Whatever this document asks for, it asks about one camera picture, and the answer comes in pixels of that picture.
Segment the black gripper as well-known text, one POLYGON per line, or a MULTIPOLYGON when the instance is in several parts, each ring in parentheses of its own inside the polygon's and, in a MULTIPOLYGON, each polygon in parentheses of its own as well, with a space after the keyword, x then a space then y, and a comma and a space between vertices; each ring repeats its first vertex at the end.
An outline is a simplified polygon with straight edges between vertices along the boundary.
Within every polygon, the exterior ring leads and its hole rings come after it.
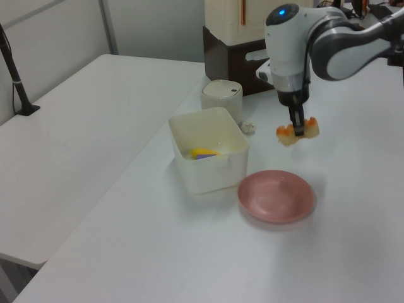
POLYGON ((290 120, 294 126, 296 136, 304 135, 304 108, 302 106, 309 99, 309 84, 294 92, 282 92, 277 90, 279 102, 288 107, 290 120))

